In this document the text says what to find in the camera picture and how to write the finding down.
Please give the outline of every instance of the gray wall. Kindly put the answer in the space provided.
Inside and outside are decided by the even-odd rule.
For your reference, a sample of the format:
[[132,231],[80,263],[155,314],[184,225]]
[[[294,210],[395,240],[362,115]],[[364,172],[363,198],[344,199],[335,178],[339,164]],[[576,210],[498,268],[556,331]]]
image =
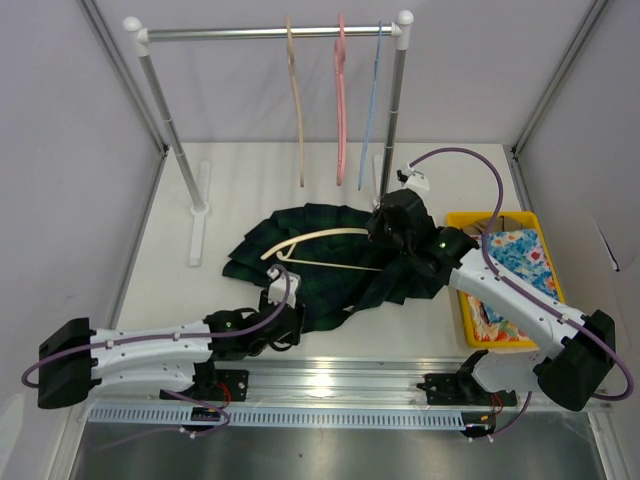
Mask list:
[[67,319],[106,322],[159,155],[75,1],[4,0],[0,18],[0,417],[25,396],[3,478],[37,479],[66,412],[20,375]]
[[[614,316],[619,349],[636,376],[640,375],[639,45],[640,3],[611,2],[523,159],[527,185],[569,301],[587,312],[601,308]],[[598,230],[620,272],[613,271]],[[619,378],[611,376],[612,388],[622,388]],[[639,409],[640,394],[636,394],[616,405],[614,415],[633,465],[632,478],[640,474]]]
[[[140,68],[122,20],[149,28],[377,24],[415,14],[407,56],[400,141],[511,144],[533,110],[592,0],[98,0],[132,71]],[[336,138],[333,39],[295,42],[309,140]],[[374,137],[384,138],[393,40],[381,53]],[[376,40],[348,39],[349,138],[366,123]],[[296,141],[285,40],[151,46],[167,101],[185,140]]]

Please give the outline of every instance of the yellow plastic basket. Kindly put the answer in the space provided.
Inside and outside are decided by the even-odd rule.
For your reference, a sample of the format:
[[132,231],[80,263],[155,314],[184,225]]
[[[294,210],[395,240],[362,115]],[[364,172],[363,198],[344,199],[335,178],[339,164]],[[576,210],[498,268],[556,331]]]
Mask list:
[[[484,218],[488,218],[491,216],[493,212],[452,212],[447,215],[446,223],[451,227],[463,228],[469,225],[474,224],[478,220],[482,220]],[[549,260],[549,265],[551,266],[551,275],[553,276],[553,281],[556,284],[556,289],[558,291],[558,298],[561,302],[565,302],[564,294],[562,293],[562,289],[560,288],[560,282],[558,281],[558,276],[556,275],[556,270],[553,267],[553,262],[551,261],[551,254],[549,253],[549,249],[547,248],[547,242],[544,239],[544,235],[542,234],[542,229],[540,228],[540,223],[538,223],[538,218],[535,216],[533,212],[500,212],[500,216],[512,218],[522,225],[525,228],[535,228],[540,236],[540,243],[542,243],[542,248],[544,249],[544,253],[547,256],[547,260]],[[462,322],[464,325],[464,333],[467,339],[467,343],[472,347],[476,348],[531,348],[535,347],[536,344],[531,340],[529,341],[520,341],[520,342],[508,342],[508,341],[488,341],[483,342],[476,339],[473,332],[473,320],[471,318],[471,307],[469,306],[469,301],[467,300],[466,294],[463,292],[458,292],[458,299],[460,301],[460,309],[462,311]]]

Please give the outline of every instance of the folded clothes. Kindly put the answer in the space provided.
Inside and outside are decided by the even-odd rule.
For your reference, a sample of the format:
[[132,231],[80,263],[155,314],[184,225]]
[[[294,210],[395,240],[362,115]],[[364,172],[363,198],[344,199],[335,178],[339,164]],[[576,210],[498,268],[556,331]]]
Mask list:
[[[304,207],[274,212],[245,235],[229,254],[222,275],[269,284],[267,269],[275,257],[260,256],[274,245],[305,233],[330,228],[365,228],[370,212],[347,206],[308,203]],[[292,258],[325,263],[379,268],[381,272],[353,270],[300,263],[287,269],[302,277],[298,300],[305,305],[304,332],[333,330],[354,313],[378,307],[384,301],[404,304],[410,298],[433,298],[438,285],[415,273],[406,257],[396,249],[380,247],[366,235],[332,235],[299,243]]]
[[[489,254],[518,277],[558,300],[551,266],[535,229],[490,234]],[[477,341],[529,341],[526,333],[520,331],[491,307],[483,305],[480,300],[471,295],[467,295],[467,298],[471,307],[474,337]]]

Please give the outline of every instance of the dark fabric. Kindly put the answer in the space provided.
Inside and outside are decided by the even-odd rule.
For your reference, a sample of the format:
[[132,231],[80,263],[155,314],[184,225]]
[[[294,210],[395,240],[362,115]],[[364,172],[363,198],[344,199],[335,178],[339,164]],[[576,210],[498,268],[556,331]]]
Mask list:
[[[266,272],[277,260],[274,255],[262,261],[260,255],[271,247],[318,230],[364,228],[370,217],[369,212],[347,206],[312,203],[276,211],[245,235],[245,240],[229,254],[231,260],[222,274],[266,287],[269,285]],[[306,308],[304,332],[333,330],[353,313],[378,307],[384,301],[402,305],[407,297],[433,298],[437,292],[436,287],[415,273],[397,250],[374,245],[365,235],[332,235],[302,242],[296,246],[292,258],[383,270],[286,263],[289,271],[302,277],[298,300]]]

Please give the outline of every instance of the hanging hanger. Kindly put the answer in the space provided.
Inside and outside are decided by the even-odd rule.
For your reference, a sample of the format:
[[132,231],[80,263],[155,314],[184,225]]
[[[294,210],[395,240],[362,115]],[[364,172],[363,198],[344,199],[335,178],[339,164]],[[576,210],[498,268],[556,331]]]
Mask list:
[[369,100],[369,118],[367,118],[367,128],[362,142],[362,152],[360,153],[360,176],[358,177],[358,191],[362,188],[362,179],[366,167],[367,150],[369,149],[369,138],[371,137],[371,127],[373,117],[376,112],[376,89],[378,87],[378,64],[380,63],[380,44],[382,43],[382,22],[378,24],[378,46],[376,48],[376,60],[373,64],[373,87],[371,88],[371,100]]
[[300,92],[296,78],[295,49],[293,48],[293,35],[291,34],[291,17],[284,17],[287,28],[287,63],[289,65],[289,78],[293,89],[293,100],[296,104],[296,119],[298,123],[298,150],[300,152],[300,186],[304,187],[304,132],[302,129],[302,107],[300,106]]
[[[369,267],[360,267],[358,265],[343,265],[340,263],[326,263],[326,262],[315,262],[312,260],[299,260],[291,258],[294,249],[298,243],[306,242],[307,240],[312,240],[314,238],[320,237],[328,237],[331,235],[368,235],[364,228],[330,228],[328,230],[320,230],[312,233],[305,233],[304,235],[298,235],[297,237],[290,238],[285,240],[284,242],[280,242],[279,244],[271,247],[265,253],[260,256],[260,260],[266,260],[273,254],[276,255],[276,258],[283,262],[291,262],[291,263],[302,263],[305,265],[318,265],[321,267],[334,267],[334,268],[347,268],[351,270],[368,270],[372,272],[381,272],[382,270],[379,268],[369,268]],[[290,247],[286,254],[281,252],[282,249]]]
[[336,75],[336,102],[338,105],[338,177],[336,184],[342,185],[347,161],[347,100],[344,89],[344,61],[347,57],[347,38],[344,33],[344,15],[338,15],[340,38],[333,46],[333,68]]

